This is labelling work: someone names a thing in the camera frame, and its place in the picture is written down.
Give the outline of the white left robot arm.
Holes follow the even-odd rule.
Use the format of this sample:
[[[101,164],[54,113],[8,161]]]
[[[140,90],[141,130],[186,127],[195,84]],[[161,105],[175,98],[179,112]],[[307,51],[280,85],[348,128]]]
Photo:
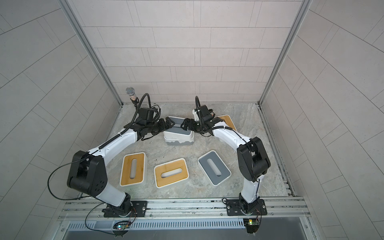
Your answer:
[[[106,166],[122,150],[142,139],[172,128],[175,122],[169,117],[156,122],[131,122],[104,144],[89,150],[78,151],[71,162],[67,186],[107,204],[106,217],[125,217],[133,211],[131,196],[108,183]]]

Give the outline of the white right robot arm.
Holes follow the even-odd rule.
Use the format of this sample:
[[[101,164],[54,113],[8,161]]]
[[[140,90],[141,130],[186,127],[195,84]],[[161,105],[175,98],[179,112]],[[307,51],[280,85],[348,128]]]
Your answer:
[[[207,122],[184,119],[181,128],[199,134],[210,133],[237,151],[239,170],[244,177],[243,189],[239,194],[240,209],[244,215],[266,215],[265,204],[258,191],[271,162],[262,140],[238,133],[218,117]]]

